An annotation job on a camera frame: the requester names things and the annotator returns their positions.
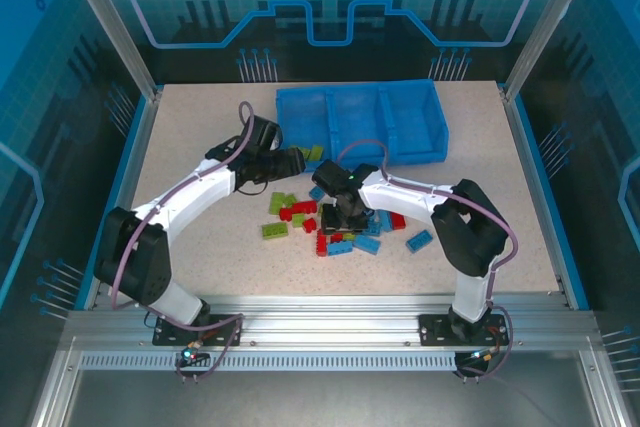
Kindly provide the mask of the blue three-compartment plastic bin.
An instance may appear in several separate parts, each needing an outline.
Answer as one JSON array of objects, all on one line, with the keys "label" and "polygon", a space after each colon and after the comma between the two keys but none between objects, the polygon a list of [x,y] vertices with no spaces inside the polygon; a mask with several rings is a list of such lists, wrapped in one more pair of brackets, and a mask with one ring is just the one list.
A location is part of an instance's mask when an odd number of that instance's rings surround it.
[{"label": "blue three-compartment plastic bin", "polygon": [[431,80],[285,88],[275,104],[285,147],[324,148],[320,161],[306,160],[308,172],[327,159],[355,168],[383,159],[439,163],[448,154],[449,129]]}]

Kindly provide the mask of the small electronics board with LED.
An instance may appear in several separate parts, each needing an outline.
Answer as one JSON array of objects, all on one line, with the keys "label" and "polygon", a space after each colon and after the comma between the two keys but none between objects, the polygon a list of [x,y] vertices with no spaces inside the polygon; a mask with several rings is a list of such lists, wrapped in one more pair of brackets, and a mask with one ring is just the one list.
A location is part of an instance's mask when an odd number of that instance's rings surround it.
[{"label": "small electronics board with LED", "polygon": [[194,366],[202,366],[210,356],[207,353],[201,353],[201,343],[193,342],[188,344],[178,355],[176,360],[176,367],[178,369],[184,369]]},{"label": "small electronics board with LED", "polygon": [[499,347],[489,347],[473,352],[457,352],[454,357],[455,374],[463,379],[478,379],[489,372],[491,362],[499,354]]}]

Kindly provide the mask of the grey metal shelf panel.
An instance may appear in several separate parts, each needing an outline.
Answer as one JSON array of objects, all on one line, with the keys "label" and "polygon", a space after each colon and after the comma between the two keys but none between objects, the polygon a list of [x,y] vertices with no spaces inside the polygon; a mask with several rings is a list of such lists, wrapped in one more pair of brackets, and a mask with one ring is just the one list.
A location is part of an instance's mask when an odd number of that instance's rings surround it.
[{"label": "grey metal shelf panel", "polygon": [[428,372],[82,374],[68,427],[597,427],[571,360],[514,359],[464,383]]}]

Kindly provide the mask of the blue table edge strip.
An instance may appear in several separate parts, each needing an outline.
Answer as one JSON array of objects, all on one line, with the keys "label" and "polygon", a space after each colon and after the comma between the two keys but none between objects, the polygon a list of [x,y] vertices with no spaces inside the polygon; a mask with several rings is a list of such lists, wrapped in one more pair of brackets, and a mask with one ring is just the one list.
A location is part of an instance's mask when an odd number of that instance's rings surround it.
[{"label": "blue table edge strip", "polygon": [[560,276],[569,306],[574,310],[589,310],[591,306],[569,244],[548,174],[544,168],[542,154],[539,151],[531,122],[520,96],[515,98],[513,110],[522,130],[525,152],[531,157],[530,170],[532,182],[534,183],[534,187],[531,187],[531,192],[536,197],[534,205],[539,220],[543,224],[543,236],[549,248],[553,267]]},{"label": "blue table edge strip", "polygon": [[[105,237],[105,234],[106,234],[106,233],[107,233],[107,231],[108,231],[108,226],[107,226],[107,224],[108,224],[108,217],[109,217],[109,214],[110,214],[110,213],[111,213],[115,208],[113,208],[113,209],[112,209],[112,210],[111,210],[111,211],[106,215],[106,221],[105,221],[105,223],[104,223],[104,230],[103,230],[103,233],[102,233],[102,239],[101,239],[101,241],[100,241],[100,246],[99,246],[99,250],[98,250],[97,266],[95,267],[95,277],[96,277],[96,269],[97,269],[97,267],[98,267],[98,264],[100,263],[100,258],[101,258],[101,254],[102,254],[102,250],[103,250],[104,237]],[[101,218],[101,220],[100,220],[100,223],[99,223],[98,229],[99,229],[99,227],[100,227],[100,225],[101,225],[101,221],[102,221],[102,219],[103,219],[104,212],[103,212],[102,218]],[[76,296],[76,299],[75,299],[75,303],[74,303],[74,307],[73,307],[73,310],[74,310],[74,311],[84,311],[84,309],[83,309],[82,307],[79,307],[79,306],[78,306],[78,304],[79,304],[79,301],[83,301],[83,300],[84,300],[85,295],[86,295],[86,292],[87,292],[87,287],[88,287],[88,284],[89,284],[89,281],[85,279],[86,269],[87,269],[88,262],[89,262],[89,259],[88,259],[87,264],[86,264],[85,273],[84,273],[84,276],[83,276],[82,281],[81,281],[81,285],[80,285],[80,288],[79,288],[79,292],[78,292],[78,294],[77,294],[77,296]]]}]

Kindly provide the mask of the aluminium front rail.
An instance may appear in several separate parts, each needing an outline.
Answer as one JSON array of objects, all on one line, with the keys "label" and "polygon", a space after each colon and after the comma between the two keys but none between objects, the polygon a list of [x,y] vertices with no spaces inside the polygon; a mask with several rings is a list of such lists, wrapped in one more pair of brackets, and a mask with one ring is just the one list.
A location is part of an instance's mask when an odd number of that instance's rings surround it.
[{"label": "aluminium front rail", "polygon": [[[444,314],[449,295],[380,296],[209,296],[219,314],[244,315],[243,350],[416,350],[418,317]],[[501,294],[497,305],[513,322],[517,352],[580,351],[603,342],[595,315],[572,310],[559,293]],[[140,351],[152,332],[141,310],[114,311],[105,302],[74,311],[60,345],[77,350]]]}]

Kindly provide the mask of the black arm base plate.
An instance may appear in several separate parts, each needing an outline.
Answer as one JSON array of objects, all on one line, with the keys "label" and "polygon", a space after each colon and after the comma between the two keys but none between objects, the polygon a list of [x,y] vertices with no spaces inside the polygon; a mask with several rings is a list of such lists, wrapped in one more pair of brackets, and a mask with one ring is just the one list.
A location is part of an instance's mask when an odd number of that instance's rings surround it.
[{"label": "black arm base plate", "polygon": [[418,317],[418,330],[424,347],[502,347],[509,343],[505,316],[491,312],[486,312],[477,322],[469,322],[454,312],[422,314]]},{"label": "black arm base plate", "polygon": [[154,346],[180,347],[201,341],[206,347],[223,347],[231,337],[235,322],[209,331],[189,331],[179,328],[167,320],[157,319],[152,337]]}]

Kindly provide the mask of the aluminium side rail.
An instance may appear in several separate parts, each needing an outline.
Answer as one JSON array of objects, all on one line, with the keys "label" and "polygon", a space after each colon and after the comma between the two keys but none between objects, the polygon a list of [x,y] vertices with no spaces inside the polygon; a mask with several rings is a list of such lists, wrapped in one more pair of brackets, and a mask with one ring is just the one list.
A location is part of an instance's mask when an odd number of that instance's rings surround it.
[{"label": "aluminium side rail", "polygon": [[159,91],[153,101],[142,98],[136,109],[87,265],[85,279],[89,284],[84,300],[78,304],[84,310],[92,310],[99,295],[100,281],[95,277],[95,267],[106,215],[115,207],[132,206],[161,96]]}]

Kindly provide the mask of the aluminium frame post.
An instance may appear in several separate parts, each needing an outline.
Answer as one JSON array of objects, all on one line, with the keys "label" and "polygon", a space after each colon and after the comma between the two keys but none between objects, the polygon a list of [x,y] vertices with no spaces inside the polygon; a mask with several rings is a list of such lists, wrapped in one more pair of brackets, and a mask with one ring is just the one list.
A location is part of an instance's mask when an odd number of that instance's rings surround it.
[{"label": "aluminium frame post", "polygon": [[544,48],[573,0],[549,0],[525,43],[503,87],[503,100],[511,103],[531,74]]},{"label": "aluminium frame post", "polygon": [[112,0],[86,0],[140,93],[154,101],[157,87]]}]

